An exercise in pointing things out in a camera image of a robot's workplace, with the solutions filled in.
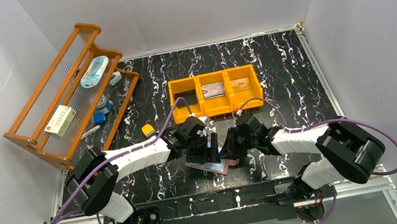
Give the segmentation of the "pink leather card holder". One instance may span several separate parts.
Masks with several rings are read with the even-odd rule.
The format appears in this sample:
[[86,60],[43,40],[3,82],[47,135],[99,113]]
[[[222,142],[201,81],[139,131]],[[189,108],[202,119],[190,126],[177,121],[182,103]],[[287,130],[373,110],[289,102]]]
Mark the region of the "pink leather card holder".
[[226,175],[228,173],[228,170],[230,167],[236,166],[239,163],[239,159],[221,159],[221,163],[203,163],[203,164],[197,164],[197,163],[186,163],[187,167],[201,170],[201,171],[206,171],[206,172],[213,172],[221,175]]

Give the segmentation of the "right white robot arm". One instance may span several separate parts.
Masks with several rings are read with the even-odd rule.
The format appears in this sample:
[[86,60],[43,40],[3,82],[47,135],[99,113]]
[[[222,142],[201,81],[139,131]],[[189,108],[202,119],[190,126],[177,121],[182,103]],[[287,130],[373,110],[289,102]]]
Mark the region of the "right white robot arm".
[[265,155],[320,154],[318,162],[306,164],[284,191],[276,191],[265,202],[312,199],[325,185],[339,180],[365,184],[385,153],[384,144],[372,134],[337,117],[312,128],[267,127],[253,114],[243,113],[226,134],[222,159],[240,159],[249,150]]

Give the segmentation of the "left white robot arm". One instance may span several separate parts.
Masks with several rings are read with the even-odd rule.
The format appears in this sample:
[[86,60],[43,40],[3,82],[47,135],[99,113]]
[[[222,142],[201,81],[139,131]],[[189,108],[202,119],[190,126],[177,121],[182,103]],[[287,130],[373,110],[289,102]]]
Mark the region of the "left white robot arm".
[[155,136],[117,150],[88,150],[65,181],[65,188],[86,216],[101,214],[117,224],[140,224],[132,201],[114,191],[117,182],[152,165],[181,156],[186,162],[212,172],[222,172],[217,134],[210,132],[206,117],[188,117]]

